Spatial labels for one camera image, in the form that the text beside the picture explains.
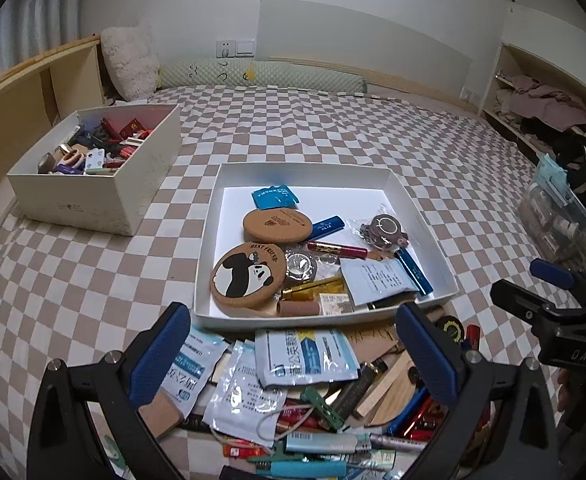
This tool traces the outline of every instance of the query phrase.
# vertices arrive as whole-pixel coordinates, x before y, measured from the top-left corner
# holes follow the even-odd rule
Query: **cardboard box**
[[[218,305],[209,280],[217,261],[245,241],[242,221],[255,209],[251,193],[268,186],[289,186],[299,198],[297,209],[313,222],[332,216],[344,221],[371,220],[382,205],[393,210],[408,233],[409,253],[431,282],[433,292],[419,298],[423,306],[443,303],[458,293],[457,283],[431,229],[396,174],[383,168],[309,162],[238,162],[222,164],[211,194],[195,279],[194,320],[198,326],[222,330],[255,330],[300,326],[336,326],[394,316],[396,307],[338,316],[276,317],[276,301],[257,309]],[[362,246],[348,226],[322,238],[336,244]]]
[[[119,131],[138,118],[153,133],[118,171],[105,175],[37,174],[43,154],[77,124],[108,118]],[[120,235],[134,235],[182,146],[180,115],[173,105],[100,107],[72,113],[42,137],[8,173],[22,211],[33,220]]]

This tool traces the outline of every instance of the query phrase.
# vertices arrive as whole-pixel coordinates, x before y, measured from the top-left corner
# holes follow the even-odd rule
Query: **bed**
[[[97,91],[98,83],[87,88]],[[170,301],[192,303],[203,220],[223,162],[395,171],[457,276],[462,292],[444,307],[481,326],[488,358],[519,363],[538,351],[521,321],[490,306],[492,282],[508,278],[567,302],[528,274],[537,253],[515,211],[533,167],[481,120],[396,98],[297,89],[182,87],[150,101],[180,106],[183,143],[136,236],[31,221],[10,200],[1,202],[0,463],[13,478],[26,477],[33,404],[50,359],[94,362],[125,348]],[[555,403],[554,370],[545,377]],[[108,431],[99,415],[96,426]],[[228,463],[202,434],[175,430],[161,445],[192,479],[217,478]]]

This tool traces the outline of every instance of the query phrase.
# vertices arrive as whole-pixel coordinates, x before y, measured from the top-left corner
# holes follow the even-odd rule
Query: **shallow white box lid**
[[[237,162],[222,164],[211,194],[198,260],[194,314],[197,325],[225,330],[339,325],[393,316],[396,307],[352,312],[339,316],[275,317],[272,309],[232,308],[218,305],[209,280],[215,263],[246,241],[242,221],[255,209],[251,193],[262,187],[286,185],[299,198],[297,208],[313,222],[331,216],[343,220],[370,220],[381,206],[395,212],[410,239],[409,252],[433,286],[417,300],[428,306],[443,303],[458,293],[457,283],[442,251],[413,200],[390,170],[343,164],[309,162]],[[322,238],[344,245],[359,245],[348,227]]]

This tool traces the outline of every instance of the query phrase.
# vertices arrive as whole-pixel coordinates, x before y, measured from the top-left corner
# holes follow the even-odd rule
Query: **brown cylinder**
[[[320,304],[317,301],[280,301],[278,303],[278,316],[317,316],[320,314]]]

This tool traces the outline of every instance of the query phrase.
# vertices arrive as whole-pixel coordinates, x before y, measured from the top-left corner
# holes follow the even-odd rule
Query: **red cap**
[[[480,327],[477,325],[467,325],[466,327],[466,339],[468,339],[469,344],[473,350],[480,349],[480,335],[481,335]]]

